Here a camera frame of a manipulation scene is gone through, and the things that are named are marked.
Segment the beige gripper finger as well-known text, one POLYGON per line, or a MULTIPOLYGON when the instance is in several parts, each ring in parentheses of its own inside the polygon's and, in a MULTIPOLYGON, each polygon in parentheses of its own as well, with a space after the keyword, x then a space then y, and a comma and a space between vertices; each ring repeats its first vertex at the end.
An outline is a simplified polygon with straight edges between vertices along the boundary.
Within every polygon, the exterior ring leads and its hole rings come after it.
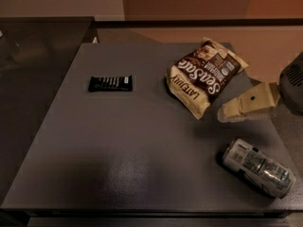
POLYGON ((222 123, 268 119, 276 114, 279 100, 278 85, 262 82, 224 103, 217 118, 222 123))

